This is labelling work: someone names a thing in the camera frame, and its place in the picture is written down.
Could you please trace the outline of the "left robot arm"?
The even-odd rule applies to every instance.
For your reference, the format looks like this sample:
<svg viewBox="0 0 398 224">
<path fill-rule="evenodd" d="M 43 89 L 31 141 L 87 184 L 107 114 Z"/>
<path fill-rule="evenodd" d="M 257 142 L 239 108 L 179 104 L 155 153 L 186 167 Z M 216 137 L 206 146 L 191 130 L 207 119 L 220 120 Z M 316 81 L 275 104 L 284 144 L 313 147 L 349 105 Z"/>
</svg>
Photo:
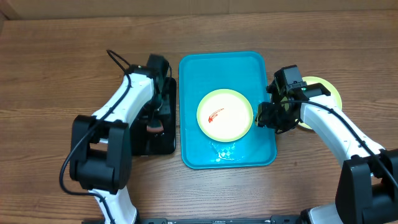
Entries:
<svg viewBox="0 0 398 224">
<path fill-rule="evenodd" d="M 91 116 L 72 124 L 71 150 L 59 182 L 69 171 L 81 196 L 93 196 L 102 223 L 140 223 L 127 184 L 134 156 L 172 154 L 176 148 L 176 81 L 168 62 L 124 68 L 121 86 Z"/>
</svg>

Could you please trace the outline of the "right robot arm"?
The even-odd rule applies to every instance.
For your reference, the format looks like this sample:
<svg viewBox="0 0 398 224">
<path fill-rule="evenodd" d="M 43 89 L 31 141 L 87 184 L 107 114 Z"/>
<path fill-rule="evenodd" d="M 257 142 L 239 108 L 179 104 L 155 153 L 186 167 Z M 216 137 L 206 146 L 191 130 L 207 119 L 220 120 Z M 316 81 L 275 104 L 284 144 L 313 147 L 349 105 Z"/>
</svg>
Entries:
<svg viewBox="0 0 398 224">
<path fill-rule="evenodd" d="M 320 83 L 271 84 L 271 102 L 261 103 L 256 126 L 287 132 L 299 122 L 311 127 L 337 158 L 341 174 L 334 202 L 309 208 L 296 223 L 389 223 L 397 220 L 397 151 L 368 138 Z"/>
</svg>

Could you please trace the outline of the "yellow-green plate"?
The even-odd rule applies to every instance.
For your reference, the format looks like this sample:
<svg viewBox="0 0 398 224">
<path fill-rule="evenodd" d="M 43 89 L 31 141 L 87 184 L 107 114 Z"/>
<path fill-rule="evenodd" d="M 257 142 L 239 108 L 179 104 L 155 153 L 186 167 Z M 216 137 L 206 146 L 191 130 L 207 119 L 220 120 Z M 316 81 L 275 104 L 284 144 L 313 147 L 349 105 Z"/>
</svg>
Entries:
<svg viewBox="0 0 398 224">
<path fill-rule="evenodd" d="M 331 93 L 331 96 L 333 97 L 333 99 L 335 101 L 336 107 L 339 108 L 339 110 L 342 110 L 343 104 L 342 104 L 341 96 L 340 96 L 338 90 L 329 81 L 324 80 L 319 77 L 303 77 L 302 80 L 304 82 L 306 82 L 307 85 L 321 83 Z M 301 121 L 298 121 L 297 119 L 295 120 L 295 123 L 290 128 L 294 129 L 297 125 L 301 126 L 302 128 L 312 130 L 312 128 L 309 125 L 307 125 Z"/>
<path fill-rule="evenodd" d="M 250 102 L 241 93 L 218 89 L 202 98 L 197 108 L 197 123 L 212 140 L 232 142 L 248 133 L 253 122 Z"/>
</svg>

